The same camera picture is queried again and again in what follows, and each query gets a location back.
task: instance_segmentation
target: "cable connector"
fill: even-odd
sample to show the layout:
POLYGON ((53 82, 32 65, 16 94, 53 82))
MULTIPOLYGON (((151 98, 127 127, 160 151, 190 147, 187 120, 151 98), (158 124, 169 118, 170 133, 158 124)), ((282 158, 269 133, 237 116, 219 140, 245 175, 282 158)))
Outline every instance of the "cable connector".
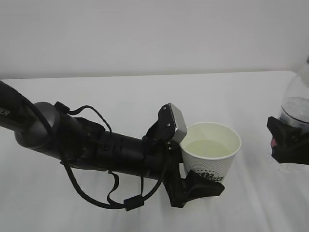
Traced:
POLYGON ((124 200, 124 205, 126 206, 126 211, 136 209, 144 205, 144 199, 142 195, 137 195, 124 200))

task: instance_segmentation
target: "white wall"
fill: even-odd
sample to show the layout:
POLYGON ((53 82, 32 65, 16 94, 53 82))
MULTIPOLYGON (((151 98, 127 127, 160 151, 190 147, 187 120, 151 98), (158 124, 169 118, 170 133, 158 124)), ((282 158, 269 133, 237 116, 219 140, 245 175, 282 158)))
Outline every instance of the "white wall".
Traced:
POLYGON ((297 70, 308 0, 0 0, 0 78, 297 70))

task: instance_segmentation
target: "printed logo on cup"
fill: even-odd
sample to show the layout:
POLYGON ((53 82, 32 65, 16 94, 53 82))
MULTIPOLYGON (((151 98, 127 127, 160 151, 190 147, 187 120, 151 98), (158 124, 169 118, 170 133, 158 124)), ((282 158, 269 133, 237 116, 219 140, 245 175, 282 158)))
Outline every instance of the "printed logo on cup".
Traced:
POLYGON ((222 181, 223 180, 223 176, 220 176, 219 173, 217 173, 216 171, 210 171, 210 170, 195 170, 195 173, 199 174, 201 177, 204 177, 206 179, 209 180, 213 180, 213 181, 222 181))

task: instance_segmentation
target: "black clamp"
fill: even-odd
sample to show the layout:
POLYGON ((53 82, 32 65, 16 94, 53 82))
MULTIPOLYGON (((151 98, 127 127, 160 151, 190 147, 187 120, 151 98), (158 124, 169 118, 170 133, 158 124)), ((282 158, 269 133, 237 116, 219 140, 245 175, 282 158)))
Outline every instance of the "black clamp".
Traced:
POLYGON ((274 117, 268 118, 267 127, 275 140, 271 156, 278 163, 309 165, 309 133, 302 133, 300 128, 286 125, 274 117))

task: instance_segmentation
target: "cup rim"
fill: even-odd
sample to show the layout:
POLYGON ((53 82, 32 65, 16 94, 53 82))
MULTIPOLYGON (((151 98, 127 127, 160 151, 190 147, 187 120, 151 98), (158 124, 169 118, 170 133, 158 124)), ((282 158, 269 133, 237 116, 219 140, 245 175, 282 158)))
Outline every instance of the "cup rim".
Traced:
POLYGON ((207 124, 217 124, 217 125, 226 127, 226 128, 228 128, 228 129, 230 129, 231 131, 233 131, 233 133, 234 133, 234 134, 238 137, 238 139, 239 139, 239 147, 237 148, 237 150, 236 150, 235 152, 233 152, 232 154, 229 154, 229 155, 223 156, 223 157, 202 157, 202 156, 197 156, 197 155, 195 155, 195 154, 193 154, 193 153, 187 151, 187 150, 182 146, 182 141, 181 141, 181 142, 180 142, 180 147, 181 147, 181 149, 182 149, 183 151, 185 151, 185 152, 186 152, 188 155, 190 155, 190 156, 193 156, 193 157, 195 157, 195 158, 199 158, 199 159, 202 159, 202 160, 224 160, 224 159, 227 159, 227 158, 230 158, 230 157, 234 156, 236 153, 239 152, 239 150, 240 150, 240 148, 241 148, 241 138, 240 138, 239 134, 238 134, 235 130, 233 130, 232 128, 230 128, 230 127, 228 127, 228 126, 226 126, 226 125, 223 125, 222 123, 218 123, 218 122, 206 122, 206 121, 203 121, 203 122, 196 122, 196 123, 193 123, 193 124, 191 124, 190 126, 188 126, 187 129, 188 129, 189 127, 191 127, 191 126, 196 125, 196 124, 205 124, 205 123, 207 123, 207 124))

